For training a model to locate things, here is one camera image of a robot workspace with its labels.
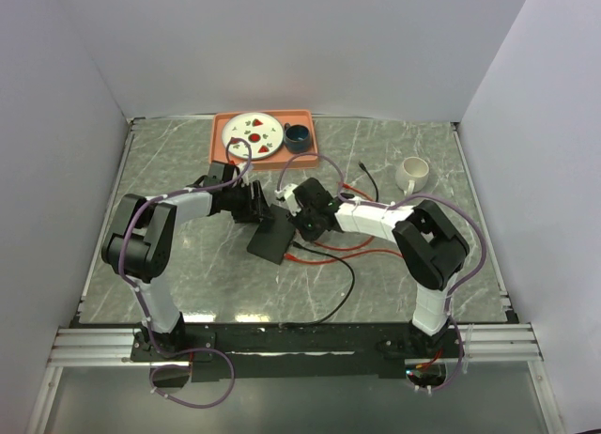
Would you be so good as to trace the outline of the black network switch box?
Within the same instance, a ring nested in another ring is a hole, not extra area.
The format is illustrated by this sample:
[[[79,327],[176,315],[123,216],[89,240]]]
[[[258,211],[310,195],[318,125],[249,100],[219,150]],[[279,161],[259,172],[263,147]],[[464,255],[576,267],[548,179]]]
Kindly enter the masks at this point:
[[[269,219],[259,223],[247,246],[247,252],[281,265],[295,237],[296,228],[288,221],[287,209],[271,204],[270,213]]]

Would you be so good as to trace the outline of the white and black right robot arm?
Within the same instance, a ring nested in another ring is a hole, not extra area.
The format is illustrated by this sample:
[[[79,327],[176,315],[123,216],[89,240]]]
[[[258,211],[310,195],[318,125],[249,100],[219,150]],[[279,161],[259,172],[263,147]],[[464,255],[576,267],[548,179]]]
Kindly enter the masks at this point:
[[[431,357],[443,346],[440,332],[448,320],[451,286],[470,252],[464,237],[431,200],[416,206],[394,207],[362,198],[341,200],[315,178],[275,191],[289,210],[289,221],[304,240],[314,242],[326,231],[364,234],[397,245],[409,274],[417,283],[411,319],[412,350]]]

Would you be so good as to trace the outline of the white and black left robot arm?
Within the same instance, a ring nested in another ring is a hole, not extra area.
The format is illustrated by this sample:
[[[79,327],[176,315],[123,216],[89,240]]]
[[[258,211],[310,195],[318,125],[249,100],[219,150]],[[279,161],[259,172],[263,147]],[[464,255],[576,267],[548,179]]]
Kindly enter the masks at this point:
[[[221,212],[237,224],[273,219],[259,181],[250,169],[212,162],[193,184],[158,196],[126,194],[101,246],[101,259],[128,285],[142,313],[142,336],[166,361],[186,348],[183,314],[161,275],[167,268],[173,237],[180,225]]]

